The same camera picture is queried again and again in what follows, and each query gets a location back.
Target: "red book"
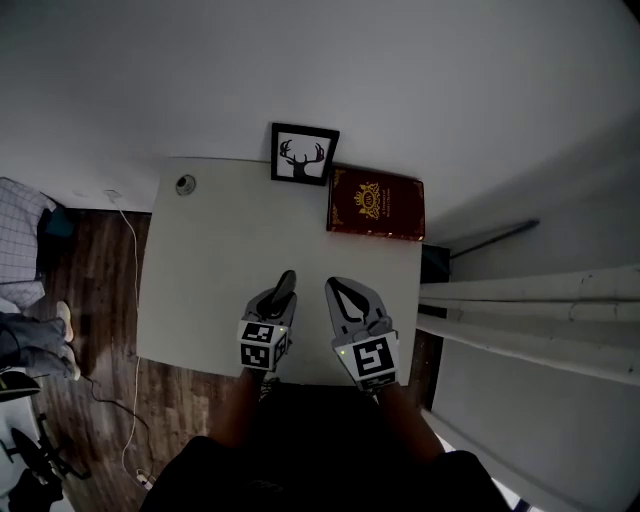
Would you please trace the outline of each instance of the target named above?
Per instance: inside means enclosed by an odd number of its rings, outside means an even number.
[[[424,239],[424,188],[406,176],[336,166],[329,183],[327,231]]]

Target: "table top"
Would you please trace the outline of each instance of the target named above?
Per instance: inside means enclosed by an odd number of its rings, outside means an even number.
[[[324,284],[356,279],[382,297],[399,331],[399,380],[411,369],[421,244],[326,231],[328,188],[272,181],[270,164],[168,159],[151,217],[140,289],[137,353],[220,375],[240,374],[236,330],[246,303],[296,271],[293,345],[283,382],[349,385],[331,349]],[[196,189],[179,196],[184,174]]]

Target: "wooden floor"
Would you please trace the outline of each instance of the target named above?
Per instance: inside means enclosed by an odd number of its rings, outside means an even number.
[[[55,316],[56,301],[67,301],[76,333],[73,347],[83,373],[98,383],[99,397],[131,407],[137,362],[133,237],[118,213],[75,215],[76,234],[45,276],[46,297],[29,313],[50,318]],[[127,214],[127,218],[137,233],[141,267],[151,217]],[[409,386],[416,405],[423,400],[429,382],[428,353],[424,340],[418,341]],[[121,464],[131,416],[113,405],[95,402],[84,379],[46,377],[40,381],[43,391],[33,398],[36,414],[47,414],[56,438],[65,433],[75,441],[69,462],[78,466],[86,462],[93,475],[86,481],[69,477],[64,483],[76,512],[138,510],[145,491],[131,481]],[[140,360],[138,414],[151,427],[154,474],[191,437],[206,434],[232,381]],[[146,436],[146,429],[138,424],[124,460],[132,475],[136,469],[150,469]]]

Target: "plaid cloth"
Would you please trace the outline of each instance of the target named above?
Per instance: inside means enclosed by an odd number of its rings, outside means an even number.
[[[0,178],[0,298],[21,310],[44,297],[36,277],[38,222],[56,204],[32,188]]]

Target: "deer silhouette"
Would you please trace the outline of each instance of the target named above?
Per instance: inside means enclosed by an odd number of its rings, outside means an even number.
[[[293,166],[293,177],[294,178],[308,178],[309,175],[304,172],[304,168],[307,164],[312,164],[314,162],[322,162],[324,160],[324,149],[320,144],[316,144],[316,158],[315,160],[307,160],[307,155],[304,155],[304,162],[298,162],[296,160],[296,156],[289,156],[289,144],[291,140],[285,140],[282,144],[280,144],[280,156],[284,157],[287,163]]]

